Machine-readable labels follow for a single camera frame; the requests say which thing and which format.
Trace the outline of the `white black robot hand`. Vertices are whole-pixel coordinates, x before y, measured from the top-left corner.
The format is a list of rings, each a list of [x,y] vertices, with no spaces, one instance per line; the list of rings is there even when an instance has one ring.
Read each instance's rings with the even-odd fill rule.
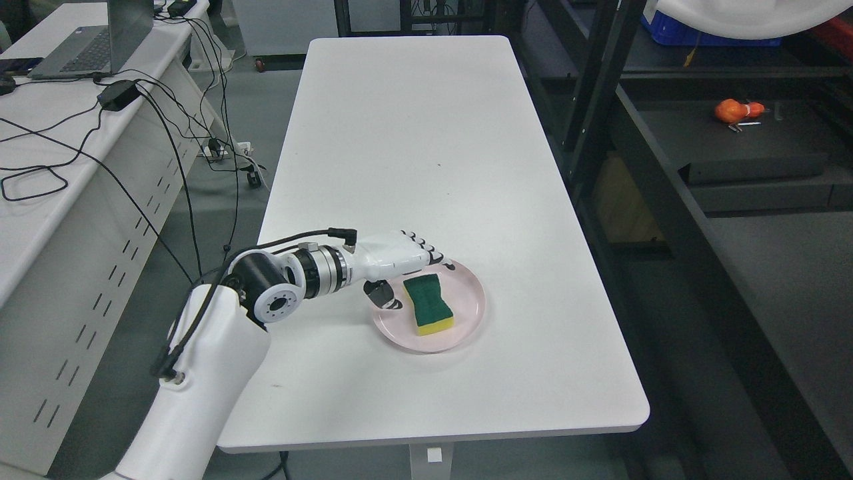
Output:
[[[396,230],[357,240],[353,250],[343,252],[341,287],[365,280],[365,294],[375,307],[400,309],[388,280],[417,273],[427,265],[444,265],[450,271],[456,265],[450,258],[415,232]]]

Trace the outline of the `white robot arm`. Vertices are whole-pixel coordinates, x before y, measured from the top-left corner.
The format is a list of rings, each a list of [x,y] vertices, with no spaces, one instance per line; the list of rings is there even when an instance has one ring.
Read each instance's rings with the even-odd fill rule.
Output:
[[[200,479],[271,336],[216,277],[189,295],[152,407],[109,479]]]

